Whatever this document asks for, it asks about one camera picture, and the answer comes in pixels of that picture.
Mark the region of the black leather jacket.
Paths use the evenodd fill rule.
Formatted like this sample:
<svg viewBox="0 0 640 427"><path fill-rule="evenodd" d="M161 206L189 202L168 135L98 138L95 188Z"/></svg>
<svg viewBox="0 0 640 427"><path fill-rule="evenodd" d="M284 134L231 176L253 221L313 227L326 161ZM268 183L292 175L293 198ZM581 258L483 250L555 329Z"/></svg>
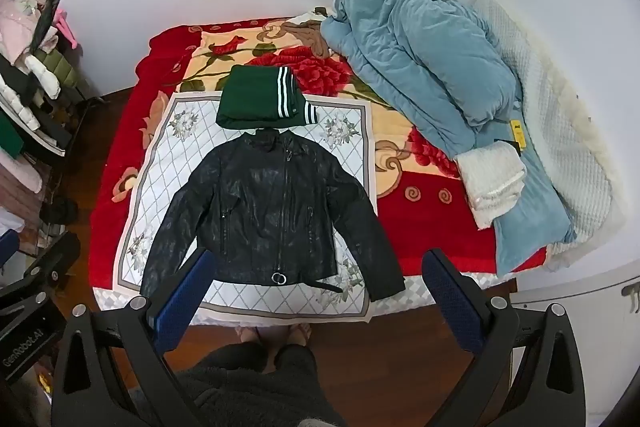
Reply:
<svg viewBox="0 0 640 427"><path fill-rule="evenodd" d="M224 283L325 288L341 236L371 300L406 288L362 184L320 144L262 129L216 146L166 210L146 259L141 295L176 273L191 245L215 255Z"/></svg>

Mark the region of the clothes rack with garments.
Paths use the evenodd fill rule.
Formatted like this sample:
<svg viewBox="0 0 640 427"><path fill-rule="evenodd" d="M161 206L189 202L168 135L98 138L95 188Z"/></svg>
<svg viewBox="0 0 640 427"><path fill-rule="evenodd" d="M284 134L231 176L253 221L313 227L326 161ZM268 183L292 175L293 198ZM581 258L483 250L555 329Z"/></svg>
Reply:
<svg viewBox="0 0 640 427"><path fill-rule="evenodd" d="M58 10L40 43L48 0L1 0L1 231L17 231L18 251L38 255L60 227L42 218L49 184L75 140L84 96L61 53L76 46Z"/></svg>

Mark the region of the person in dark fleece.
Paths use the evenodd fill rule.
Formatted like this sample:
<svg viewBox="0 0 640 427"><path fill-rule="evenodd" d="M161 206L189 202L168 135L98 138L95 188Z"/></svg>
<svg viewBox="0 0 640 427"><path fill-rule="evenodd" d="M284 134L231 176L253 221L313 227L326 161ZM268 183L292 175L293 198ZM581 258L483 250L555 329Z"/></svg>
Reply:
<svg viewBox="0 0 640 427"><path fill-rule="evenodd" d="M237 343L210 352L177 374L209 426L344 426L326 399L306 323L288 328L266 371L270 348L258 329L241 327Z"/></svg>

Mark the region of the folded white towel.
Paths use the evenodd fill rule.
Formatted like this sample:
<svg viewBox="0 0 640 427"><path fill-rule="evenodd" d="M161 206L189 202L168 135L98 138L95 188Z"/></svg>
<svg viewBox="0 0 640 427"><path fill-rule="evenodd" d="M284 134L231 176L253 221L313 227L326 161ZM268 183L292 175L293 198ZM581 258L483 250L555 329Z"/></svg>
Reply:
<svg viewBox="0 0 640 427"><path fill-rule="evenodd" d="M527 169L517 150L504 141L474 148L454 158L479 230L509 212L524 190Z"/></svg>

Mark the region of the white textured bedspread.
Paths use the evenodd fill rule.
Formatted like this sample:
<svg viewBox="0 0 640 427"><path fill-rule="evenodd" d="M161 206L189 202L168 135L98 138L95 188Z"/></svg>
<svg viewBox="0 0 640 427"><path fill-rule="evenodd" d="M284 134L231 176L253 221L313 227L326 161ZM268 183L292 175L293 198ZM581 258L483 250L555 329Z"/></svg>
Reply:
<svg viewBox="0 0 640 427"><path fill-rule="evenodd" d="M474 0L473 8L521 81L529 136L576 233L573 242L548 248L544 269L568 268L623 228L623 181L588 107L542 41L499 0Z"/></svg>

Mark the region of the red floral blanket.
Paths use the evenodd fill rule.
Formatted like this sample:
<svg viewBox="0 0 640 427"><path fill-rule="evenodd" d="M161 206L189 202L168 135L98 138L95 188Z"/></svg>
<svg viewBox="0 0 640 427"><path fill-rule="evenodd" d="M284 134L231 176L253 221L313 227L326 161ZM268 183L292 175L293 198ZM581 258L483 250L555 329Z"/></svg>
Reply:
<svg viewBox="0 0 640 427"><path fill-rule="evenodd" d="M445 251L461 271L497 271L495 232L480 230L454 162L357 78L331 51L316 20L241 20L169 28L149 42L138 82L120 118L91 215L90 285L110 288L117 244L146 150L176 92L216 91L234 64L284 65L306 94L370 103L382 225L405 275L421 271L424 251Z"/></svg>

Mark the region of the white patterned square cloth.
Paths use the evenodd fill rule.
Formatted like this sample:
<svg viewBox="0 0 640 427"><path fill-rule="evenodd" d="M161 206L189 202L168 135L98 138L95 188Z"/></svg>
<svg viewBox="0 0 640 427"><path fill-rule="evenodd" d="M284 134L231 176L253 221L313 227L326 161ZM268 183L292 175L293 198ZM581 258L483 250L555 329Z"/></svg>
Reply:
<svg viewBox="0 0 640 427"><path fill-rule="evenodd" d="M214 147L235 139L239 131L221 128L216 116L218 92L177 93L160 115L153 138L130 192L129 211L116 249L112 287L96 291L102 309L125 306L137 297L143 269L157 228L172 196ZM311 96L317 124L294 133L328 150L356 178L370 199L376 197L371 107L363 101ZM306 285L283 287L215 281L203 298L193 323L288 325L365 322L370 299L357 263L341 235L334 237L337 273L326 283L337 291Z"/></svg>

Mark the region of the yellow tag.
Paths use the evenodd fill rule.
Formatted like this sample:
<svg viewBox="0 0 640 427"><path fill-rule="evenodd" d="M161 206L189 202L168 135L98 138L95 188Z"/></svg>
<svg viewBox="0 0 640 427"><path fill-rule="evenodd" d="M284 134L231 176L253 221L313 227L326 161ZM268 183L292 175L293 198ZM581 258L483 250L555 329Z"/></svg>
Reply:
<svg viewBox="0 0 640 427"><path fill-rule="evenodd" d="M523 124L518 119L512 119L510 121L510 127L513 134L513 139L520 150L526 149L526 136Z"/></svg>

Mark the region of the folded green striped garment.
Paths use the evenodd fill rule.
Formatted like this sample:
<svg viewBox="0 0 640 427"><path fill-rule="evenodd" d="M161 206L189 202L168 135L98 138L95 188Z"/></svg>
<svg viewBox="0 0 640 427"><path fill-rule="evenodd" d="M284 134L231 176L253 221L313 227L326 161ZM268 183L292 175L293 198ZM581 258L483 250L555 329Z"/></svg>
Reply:
<svg viewBox="0 0 640 427"><path fill-rule="evenodd" d="M317 109L286 66L235 65L224 84L216 124L224 129L284 129L317 124Z"/></svg>

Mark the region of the light blue quilt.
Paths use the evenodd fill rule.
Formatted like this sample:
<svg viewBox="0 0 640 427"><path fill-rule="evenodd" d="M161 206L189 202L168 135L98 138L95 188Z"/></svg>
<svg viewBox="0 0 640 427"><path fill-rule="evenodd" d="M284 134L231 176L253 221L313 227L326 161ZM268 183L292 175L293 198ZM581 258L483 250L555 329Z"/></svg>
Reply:
<svg viewBox="0 0 640 427"><path fill-rule="evenodd" d="M335 0L321 35L449 160L497 141L518 151L527 169L524 190L488 228L495 232L499 274L541 248L575 239L526 129L521 81L477 12L456 0ZM523 124L525 150L513 139L512 119Z"/></svg>

